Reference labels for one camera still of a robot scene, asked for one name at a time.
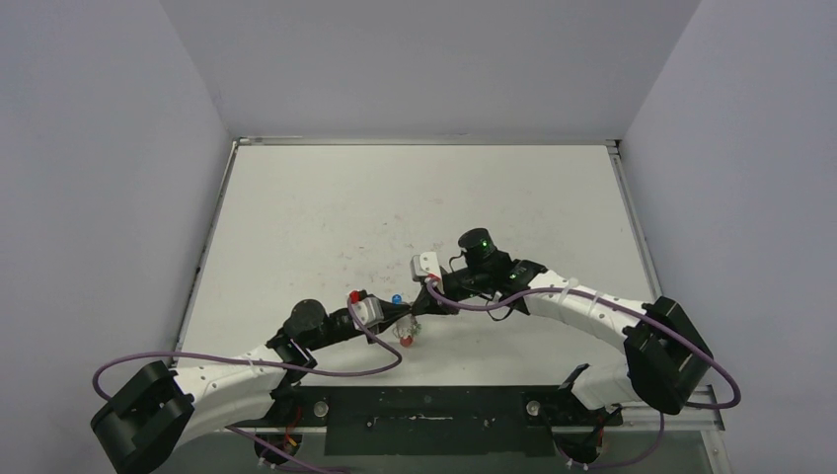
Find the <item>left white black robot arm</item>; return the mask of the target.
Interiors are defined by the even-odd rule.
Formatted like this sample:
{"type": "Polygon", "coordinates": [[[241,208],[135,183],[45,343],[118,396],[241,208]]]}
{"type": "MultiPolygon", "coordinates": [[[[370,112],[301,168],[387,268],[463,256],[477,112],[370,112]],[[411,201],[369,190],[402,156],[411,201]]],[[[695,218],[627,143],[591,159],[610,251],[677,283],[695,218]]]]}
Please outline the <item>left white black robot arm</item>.
{"type": "Polygon", "coordinates": [[[171,368],[163,352],[146,353],[142,366],[115,394],[93,377],[105,405],[91,429],[118,473],[151,473],[180,445],[243,421],[286,423],[295,400],[283,389],[308,373],[321,374],[313,351],[377,334],[407,317],[411,304],[382,301],[355,291],[344,307],[328,312],[315,299],[291,309],[266,343],[234,357],[191,353],[197,366],[171,368]]]}

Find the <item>large keyring with red sleeve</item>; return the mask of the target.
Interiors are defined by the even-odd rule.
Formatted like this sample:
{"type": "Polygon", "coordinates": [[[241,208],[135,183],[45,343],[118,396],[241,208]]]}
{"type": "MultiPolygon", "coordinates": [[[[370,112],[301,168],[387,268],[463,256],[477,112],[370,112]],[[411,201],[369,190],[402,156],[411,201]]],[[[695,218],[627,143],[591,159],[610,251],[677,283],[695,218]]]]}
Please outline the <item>large keyring with red sleeve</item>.
{"type": "Polygon", "coordinates": [[[410,347],[421,332],[421,324],[415,315],[400,318],[394,326],[393,334],[403,348],[410,347]]]}

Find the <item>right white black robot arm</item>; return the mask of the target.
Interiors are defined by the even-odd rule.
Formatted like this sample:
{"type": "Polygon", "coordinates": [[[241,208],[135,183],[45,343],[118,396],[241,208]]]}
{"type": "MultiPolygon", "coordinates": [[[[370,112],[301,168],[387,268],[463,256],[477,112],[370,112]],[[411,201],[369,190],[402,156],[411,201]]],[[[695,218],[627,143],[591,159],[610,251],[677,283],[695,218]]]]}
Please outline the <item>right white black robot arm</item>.
{"type": "Polygon", "coordinates": [[[414,281],[422,289],[418,314],[472,310],[469,299],[489,296],[486,311],[508,308],[575,328],[617,350],[621,362],[584,365],[562,384],[561,416],[580,424],[596,410],[642,402],[666,415],[694,404],[690,398],[710,368],[707,344],[675,300],[617,297],[561,276],[540,263],[514,259],[485,228],[463,234],[462,269],[448,273],[434,252],[415,255],[414,281]]]}

